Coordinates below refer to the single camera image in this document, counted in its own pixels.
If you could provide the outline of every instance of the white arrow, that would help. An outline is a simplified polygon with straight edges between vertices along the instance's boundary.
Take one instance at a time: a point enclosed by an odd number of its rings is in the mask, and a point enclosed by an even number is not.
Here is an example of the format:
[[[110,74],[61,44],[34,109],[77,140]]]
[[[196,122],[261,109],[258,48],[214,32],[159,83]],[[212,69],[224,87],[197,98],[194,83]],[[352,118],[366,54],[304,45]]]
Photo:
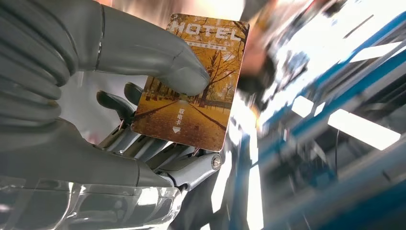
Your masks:
[[[173,132],[177,133],[180,132],[180,128],[179,127],[172,127]]]

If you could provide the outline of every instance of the robotic hand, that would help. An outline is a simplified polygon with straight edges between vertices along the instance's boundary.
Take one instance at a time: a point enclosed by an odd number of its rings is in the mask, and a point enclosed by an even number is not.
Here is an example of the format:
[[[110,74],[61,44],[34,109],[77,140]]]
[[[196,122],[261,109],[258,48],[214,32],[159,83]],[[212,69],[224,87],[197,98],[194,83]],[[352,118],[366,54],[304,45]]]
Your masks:
[[[119,156],[58,117],[59,87],[78,70],[152,75],[200,93],[209,76],[180,38],[92,0],[0,0],[0,34],[0,229],[166,224],[179,211],[179,188],[196,186],[180,170],[209,161],[194,172],[204,179],[219,168],[217,153],[173,165],[163,153],[147,163]],[[118,114],[126,122],[131,112]]]

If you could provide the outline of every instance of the transparent plastic cover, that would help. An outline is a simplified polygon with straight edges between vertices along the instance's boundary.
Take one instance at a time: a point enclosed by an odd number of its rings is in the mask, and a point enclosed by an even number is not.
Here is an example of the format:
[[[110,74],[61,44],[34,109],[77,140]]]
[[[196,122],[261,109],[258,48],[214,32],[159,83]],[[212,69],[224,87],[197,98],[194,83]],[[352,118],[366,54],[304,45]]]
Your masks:
[[[0,176],[0,229],[113,230],[168,226],[182,195],[174,187],[130,187],[40,180],[33,188]]]

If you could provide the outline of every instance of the bright light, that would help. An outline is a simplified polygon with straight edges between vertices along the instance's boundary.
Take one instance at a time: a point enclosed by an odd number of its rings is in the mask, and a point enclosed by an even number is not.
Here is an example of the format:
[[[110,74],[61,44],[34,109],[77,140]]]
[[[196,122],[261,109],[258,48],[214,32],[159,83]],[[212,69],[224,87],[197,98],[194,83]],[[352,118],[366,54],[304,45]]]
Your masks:
[[[292,105],[292,111],[305,118],[312,112],[313,102],[303,96],[298,96]]]
[[[326,103],[323,102],[323,103],[321,103],[321,104],[316,108],[315,116],[317,116],[319,113],[321,113],[321,111],[323,111],[325,104],[326,104]]]
[[[224,190],[226,189],[227,179],[231,172],[231,152],[226,152],[226,161],[221,166],[216,179],[216,183],[212,192],[212,208],[213,213],[220,210],[221,203],[223,202]]]
[[[249,136],[249,157],[251,158],[253,164],[258,161],[258,138],[257,131],[255,129]]]
[[[168,142],[166,143],[166,145],[165,145],[161,150],[166,149],[166,147],[168,147],[168,146],[171,145],[171,144],[173,144],[173,142],[172,142],[172,141],[168,141]]]
[[[238,129],[238,126],[239,126],[238,123],[234,125],[231,121],[228,122],[228,136],[230,137],[231,142],[233,142],[235,146],[239,145],[242,138],[242,133]]]
[[[260,230],[264,227],[258,165],[249,170],[247,223],[250,230]]]
[[[137,205],[155,205],[158,202],[158,190],[157,188],[143,188],[141,195],[137,201]]]
[[[200,228],[200,230],[210,230],[210,224],[206,224],[203,227]]]
[[[399,133],[342,109],[330,116],[328,124],[379,150],[384,150],[400,139]]]
[[[257,116],[245,105],[245,102],[238,93],[234,96],[230,114],[245,132],[250,133],[250,130],[255,129]]]
[[[355,55],[355,57],[353,57],[350,62],[382,57],[383,55],[389,53],[391,50],[396,48],[396,46],[398,46],[400,43],[401,42],[394,42],[381,46],[372,46],[364,48],[359,53],[357,53],[357,55]]]

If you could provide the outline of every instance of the card printed image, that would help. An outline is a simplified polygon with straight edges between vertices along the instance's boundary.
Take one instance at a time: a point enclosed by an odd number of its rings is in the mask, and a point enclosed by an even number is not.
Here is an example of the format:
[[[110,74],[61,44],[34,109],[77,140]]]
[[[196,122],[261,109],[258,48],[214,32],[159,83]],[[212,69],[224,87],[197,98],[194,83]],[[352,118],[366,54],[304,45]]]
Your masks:
[[[132,124],[134,132],[220,151],[248,37],[248,23],[173,14],[167,30],[182,38],[210,75],[196,96],[148,77]]]

